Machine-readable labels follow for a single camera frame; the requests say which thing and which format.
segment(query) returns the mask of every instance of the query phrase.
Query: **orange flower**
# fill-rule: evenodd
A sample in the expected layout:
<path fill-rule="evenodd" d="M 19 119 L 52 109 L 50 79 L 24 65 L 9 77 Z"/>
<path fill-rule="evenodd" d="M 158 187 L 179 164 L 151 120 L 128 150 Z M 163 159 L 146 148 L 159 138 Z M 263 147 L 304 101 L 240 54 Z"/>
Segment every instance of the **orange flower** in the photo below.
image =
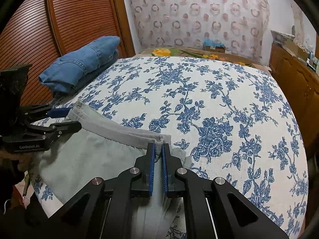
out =
<path fill-rule="evenodd" d="M 169 57 L 171 51 L 169 49 L 157 48 L 153 50 L 152 54 L 156 57 Z"/>

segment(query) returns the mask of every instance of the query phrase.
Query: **metal bolt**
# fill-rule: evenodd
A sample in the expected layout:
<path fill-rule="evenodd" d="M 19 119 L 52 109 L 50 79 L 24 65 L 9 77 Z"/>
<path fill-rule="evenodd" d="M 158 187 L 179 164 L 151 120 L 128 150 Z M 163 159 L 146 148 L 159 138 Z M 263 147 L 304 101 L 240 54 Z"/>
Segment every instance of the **metal bolt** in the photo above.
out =
<path fill-rule="evenodd" d="M 187 173 L 187 169 L 185 169 L 185 168 L 178 168 L 178 169 L 177 169 L 177 172 L 178 172 L 179 174 L 185 174 L 185 173 Z"/>
<path fill-rule="evenodd" d="M 102 178 L 100 178 L 100 177 L 96 177 L 96 178 L 92 179 L 92 183 L 94 185 L 99 185 L 101 182 L 102 182 Z"/>
<path fill-rule="evenodd" d="M 222 177 L 217 177 L 215 179 L 215 182 L 218 184 L 218 185 L 223 185 L 225 183 L 225 179 L 222 178 Z"/>
<path fill-rule="evenodd" d="M 137 168 L 137 167 L 131 168 L 131 169 L 130 169 L 130 173 L 131 173 L 131 174 L 137 174 L 137 173 L 139 173 L 139 168 Z"/>

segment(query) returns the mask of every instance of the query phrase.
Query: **louvered wardrobe door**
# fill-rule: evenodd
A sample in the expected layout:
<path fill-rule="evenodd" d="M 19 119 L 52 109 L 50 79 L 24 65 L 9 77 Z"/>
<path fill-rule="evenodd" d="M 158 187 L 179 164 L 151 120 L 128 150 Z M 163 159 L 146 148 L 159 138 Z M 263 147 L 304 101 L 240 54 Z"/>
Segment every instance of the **louvered wardrobe door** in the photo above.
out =
<path fill-rule="evenodd" d="M 28 73 L 29 80 L 21 104 L 51 100 L 49 89 L 40 84 L 38 76 L 57 57 L 45 0 L 25 0 L 0 35 L 0 69 L 20 63 L 33 65 Z"/>
<path fill-rule="evenodd" d="M 53 0 L 65 51 L 71 52 L 101 36 L 119 36 L 113 0 Z M 120 57 L 126 57 L 123 44 Z"/>

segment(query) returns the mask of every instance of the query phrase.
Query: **bed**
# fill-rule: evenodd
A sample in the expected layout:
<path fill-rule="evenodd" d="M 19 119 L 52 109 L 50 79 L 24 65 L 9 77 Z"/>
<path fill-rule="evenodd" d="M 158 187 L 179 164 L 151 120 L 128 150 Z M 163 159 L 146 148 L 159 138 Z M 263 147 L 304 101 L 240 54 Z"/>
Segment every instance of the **bed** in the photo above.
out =
<path fill-rule="evenodd" d="M 290 238 L 298 237 L 307 205 L 307 160 L 295 117 L 269 74 L 203 58 L 119 59 L 58 107 L 78 99 L 121 125 L 170 134 L 192 157 L 192 171 L 224 177 Z M 36 162 L 29 175 L 51 216 L 62 204 Z M 181 205 L 167 238 L 185 233 Z"/>

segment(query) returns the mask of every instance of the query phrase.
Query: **curtain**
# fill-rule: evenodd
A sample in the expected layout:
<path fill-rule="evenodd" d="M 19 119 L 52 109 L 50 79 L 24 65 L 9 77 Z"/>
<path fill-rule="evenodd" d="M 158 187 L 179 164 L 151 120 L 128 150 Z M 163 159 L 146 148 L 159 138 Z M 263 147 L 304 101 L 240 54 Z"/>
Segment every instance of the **curtain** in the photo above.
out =
<path fill-rule="evenodd" d="M 267 0 L 130 0 L 143 48 L 202 48 L 204 38 L 259 61 Z"/>

